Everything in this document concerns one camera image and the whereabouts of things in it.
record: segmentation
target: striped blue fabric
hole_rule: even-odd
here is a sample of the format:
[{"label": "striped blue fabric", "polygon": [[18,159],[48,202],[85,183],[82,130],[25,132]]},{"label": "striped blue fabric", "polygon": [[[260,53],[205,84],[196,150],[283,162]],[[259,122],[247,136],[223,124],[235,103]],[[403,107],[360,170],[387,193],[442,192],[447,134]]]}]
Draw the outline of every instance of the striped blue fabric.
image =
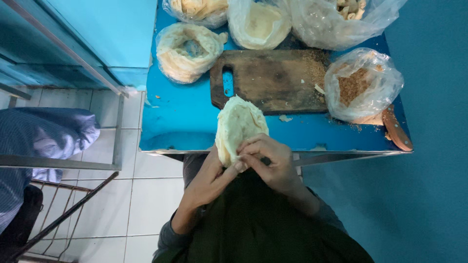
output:
[{"label": "striped blue fabric", "polygon": [[[0,110],[0,154],[67,159],[99,137],[89,110],[12,108]],[[59,169],[0,168],[0,234],[18,213],[32,178],[59,183]]]}]

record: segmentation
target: floor tile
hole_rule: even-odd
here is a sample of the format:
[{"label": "floor tile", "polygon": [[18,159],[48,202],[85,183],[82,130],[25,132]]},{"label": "floor tile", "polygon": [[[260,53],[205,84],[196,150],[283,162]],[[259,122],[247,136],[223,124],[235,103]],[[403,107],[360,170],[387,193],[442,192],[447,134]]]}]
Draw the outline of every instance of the floor tile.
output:
[{"label": "floor tile", "polygon": [[159,234],[182,195],[182,178],[134,179],[128,235]]},{"label": "floor tile", "polygon": [[[72,155],[68,160],[73,160],[73,161],[81,161],[81,157],[83,156],[83,152],[77,153]],[[79,169],[64,169],[63,170],[63,175],[62,175],[62,180],[76,180],[78,179],[78,174],[80,173]]]},{"label": "floor tile", "polygon": [[[62,183],[75,186],[77,181],[70,180],[70,181],[63,181]],[[41,188],[41,185],[39,184],[34,184],[34,185]],[[31,231],[31,235],[29,236],[29,238],[34,237],[40,232],[41,226],[43,225],[44,218],[46,217],[46,215],[47,215],[47,219],[45,220],[45,223],[42,229],[46,228],[49,224],[51,224],[54,220],[56,220],[59,216],[61,216],[64,210],[66,211],[66,209],[69,209],[70,207],[72,207],[73,199],[74,199],[74,192],[72,192],[69,189],[63,189],[63,188],[57,189],[56,187],[52,187],[52,186],[44,186],[42,188],[42,194],[43,194],[42,204],[44,205],[44,207],[42,208],[42,211],[37,216],[36,222],[34,224],[34,227]],[[70,218],[66,219],[63,223],[61,223],[58,226],[58,228],[50,232],[45,237],[45,239],[51,239],[53,238],[54,235],[55,235],[55,238],[67,238],[69,224],[70,224]]]},{"label": "floor tile", "polygon": [[[94,189],[103,180],[79,180],[78,186]],[[132,191],[131,179],[115,179],[84,204],[73,238],[120,236],[127,234]],[[74,202],[84,197],[77,192]],[[69,238],[79,211],[72,215]]]},{"label": "floor tile", "polygon": [[[139,127],[141,94],[142,92],[138,92],[125,98],[122,128],[137,129]],[[116,126],[118,99],[118,95],[111,90],[94,91],[90,111],[96,115],[97,121],[102,127]]]},{"label": "floor tile", "polygon": [[72,239],[62,260],[80,263],[123,263],[126,237]]},{"label": "floor tile", "polygon": [[16,101],[17,107],[39,107],[41,100],[42,88],[15,87],[16,89],[31,95],[30,100],[19,99]]},{"label": "floor tile", "polygon": [[125,263],[151,262],[158,249],[159,235],[137,235],[127,237]]},{"label": "floor tile", "polygon": [[89,110],[92,94],[90,89],[44,88],[39,107]]},{"label": "floor tile", "polygon": [[60,253],[65,249],[66,240],[41,240],[34,245],[29,252],[42,254],[45,252],[46,256],[58,257]]},{"label": "floor tile", "polygon": [[10,95],[8,93],[0,91],[0,110],[8,109],[10,104]]},{"label": "floor tile", "polygon": [[182,177],[183,163],[164,155],[137,151],[134,178]]},{"label": "floor tile", "polygon": [[[112,163],[115,130],[101,130],[99,138],[83,152],[82,161]],[[122,129],[122,170],[118,178],[133,178],[138,129]],[[113,171],[81,170],[79,179],[106,179]]]}]

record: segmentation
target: stack of flatbread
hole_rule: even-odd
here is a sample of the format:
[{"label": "stack of flatbread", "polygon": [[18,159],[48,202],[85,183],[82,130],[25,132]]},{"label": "stack of flatbread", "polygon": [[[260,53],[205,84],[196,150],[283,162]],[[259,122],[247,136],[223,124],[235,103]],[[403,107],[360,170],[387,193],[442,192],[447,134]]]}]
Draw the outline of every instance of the stack of flatbread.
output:
[{"label": "stack of flatbread", "polygon": [[227,0],[170,0],[170,3],[174,11],[194,20],[202,20],[212,13],[227,9]]},{"label": "stack of flatbread", "polygon": [[172,24],[156,37],[159,69],[177,83],[192,83],[213,66],[226,41],[226,32],[218,35],[202,26]]}]

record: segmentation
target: clear plastic bag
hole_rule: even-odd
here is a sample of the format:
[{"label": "clear plastic bag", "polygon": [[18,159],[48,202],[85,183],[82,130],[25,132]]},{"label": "clear plastic bag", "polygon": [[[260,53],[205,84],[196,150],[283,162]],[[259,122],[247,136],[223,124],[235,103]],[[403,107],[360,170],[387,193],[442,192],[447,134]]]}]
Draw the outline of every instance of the clear plastic bag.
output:
[{"label": "clear plastic bag", "polygon": [[[349,78],[360,68],[367,70],[369,86],[346,106],[340,101],[338,78]],[[398,96],[403,85],[403,76],[389,56],[370,48],[357,48],[330,65],[325,74],[325,98],[332,117],[352,122],[381,113]]]},{"label": "clear plastic bag", "polygon": [[227,0],[162,0],[162,8],[172,17],[182,22],[218,28],[227,21]]},{"label": "clear plastic bag", "polygon": [[342,51],[382,34],[407,0],[367,0],[361,20],[345,20],[336,0],[291,0],[294,34],[310,47]]},{"label": "clear plastic bag", "polygon": [[224,50],[227,33],[175,23],[156,36],[156,57],[161,72],[176,83],[193,83],[207,72]]},{"label": "clear plastic bag", "polygon": [[246,49],[274,49],[291,31],[285,0],[228,0],[231,37]]}]

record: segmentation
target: knife handle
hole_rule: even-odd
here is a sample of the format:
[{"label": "knife handle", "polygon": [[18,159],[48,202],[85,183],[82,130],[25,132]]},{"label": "knife handle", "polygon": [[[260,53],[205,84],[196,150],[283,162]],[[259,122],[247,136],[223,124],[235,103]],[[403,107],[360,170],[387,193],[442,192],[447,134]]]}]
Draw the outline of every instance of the knife handle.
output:
[{"label": "knife handle", "polygon": [[412,151],[413,144],[411,140],[406,135],[405,131],[401,128],[400,123],[395,117],[395,112],[393,111],[393,104],[388,106],[382,112],[383,123],[387,128],[388,135],[400,149],[404,151]]}]

